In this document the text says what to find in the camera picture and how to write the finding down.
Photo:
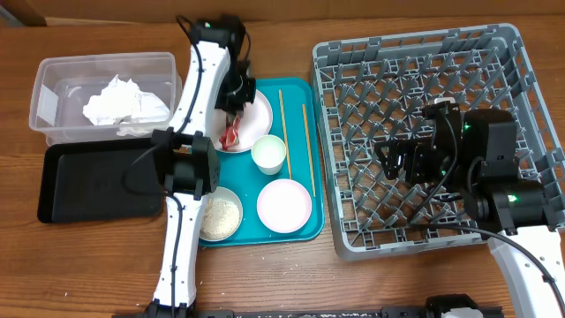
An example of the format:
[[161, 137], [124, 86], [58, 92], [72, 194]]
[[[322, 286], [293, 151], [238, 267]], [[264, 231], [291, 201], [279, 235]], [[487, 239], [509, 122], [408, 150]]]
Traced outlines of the pile of rice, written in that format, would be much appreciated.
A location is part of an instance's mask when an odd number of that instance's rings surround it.
[[207, 241], [219, 241], [231, 236], [241, 221], [236, 203], [225, 199], [211, 199], [205, 210], [200, 237]]

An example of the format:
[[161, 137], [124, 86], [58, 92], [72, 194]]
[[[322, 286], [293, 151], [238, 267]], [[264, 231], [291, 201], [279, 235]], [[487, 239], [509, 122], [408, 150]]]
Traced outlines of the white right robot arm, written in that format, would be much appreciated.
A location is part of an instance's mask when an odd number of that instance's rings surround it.
[[486, 240], [508, 286], [519, 317], [564, 314], [564, 260], [558, 216], [537, 180], [522, 178], [516, 155], [517, 123], [498, 109], [460, 111], [452, 98], [428, 103], [422, 114], [433, 123], [429, 137], [375, 144], [388, 179], [405, 171], [409, 184], [431, 183], [426, 198], [441, 188], [463, 201], [475, 222], [466, 227], [437, 218], [415, 228], [473, 231]]

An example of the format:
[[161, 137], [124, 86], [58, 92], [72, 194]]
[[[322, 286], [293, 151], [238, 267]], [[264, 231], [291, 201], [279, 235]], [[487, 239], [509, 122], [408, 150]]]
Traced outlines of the red snack wrapper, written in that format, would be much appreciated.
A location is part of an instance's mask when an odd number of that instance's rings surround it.
[[230, 150], [239, 144], [239, 126], [241, 117], [236, 115], [234, 117], [226, 117], [226, 128], [221, 135], [219, 141], [222, 145], [222, 150]]

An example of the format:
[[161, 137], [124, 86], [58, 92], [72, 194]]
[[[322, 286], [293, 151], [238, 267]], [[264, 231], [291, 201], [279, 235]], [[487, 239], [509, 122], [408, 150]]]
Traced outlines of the grey bowl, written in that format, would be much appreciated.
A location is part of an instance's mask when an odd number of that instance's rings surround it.
[[209, 195], [200, 227], [200, 239], [218, 242], [231, 237], [243, 221], [243, 205], [230, 189], [218, 187]]

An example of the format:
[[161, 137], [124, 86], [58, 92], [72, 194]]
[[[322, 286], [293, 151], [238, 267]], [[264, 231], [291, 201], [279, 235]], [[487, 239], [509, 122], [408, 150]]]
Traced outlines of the white round plate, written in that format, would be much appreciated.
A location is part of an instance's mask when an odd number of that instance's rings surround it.
[[[215, 149], [223, 152], [220, 138], [225, 132], [226, 113], [222, 110], [213, 110], [207, 132]], [[242, 153], [252, 148], [261, 136], [269, 134], [273, 124], [273, 111], [267, 97], [257, 90], [253, 103], [245, 104], [243, 118], [238, 129], [239, 142], [227, 149], [228, 153]]]

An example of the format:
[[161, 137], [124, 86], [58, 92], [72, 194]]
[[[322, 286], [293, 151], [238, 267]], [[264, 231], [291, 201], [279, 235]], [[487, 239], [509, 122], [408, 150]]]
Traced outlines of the white paper cup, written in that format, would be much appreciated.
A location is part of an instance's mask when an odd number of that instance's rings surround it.
[[286, 158], [286, 145], [275, 135], [264, 135], [255, 141], [251, 149], [253, 162], [266, 175], [278, 173]]

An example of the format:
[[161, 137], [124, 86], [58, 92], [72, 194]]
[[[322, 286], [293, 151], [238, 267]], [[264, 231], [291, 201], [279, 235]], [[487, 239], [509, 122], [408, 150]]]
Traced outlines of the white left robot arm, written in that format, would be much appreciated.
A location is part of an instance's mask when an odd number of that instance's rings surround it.
[[154, 131], [151, 148], [141, 155], [154, 158], [162, 183], [156, 197], [166, 200], [168, 214], [160, 277], [143, 317], [195, 315], [200, 225], [220, 175], [207, 121], [215, 110], [230, 121], [240, 119], [256, 95], [249, 58], [241, 51], [251, 40], [239, 17], [191, 22], [178, 15], [176, 20], [191, 44], [192, 64], [168, 128]]

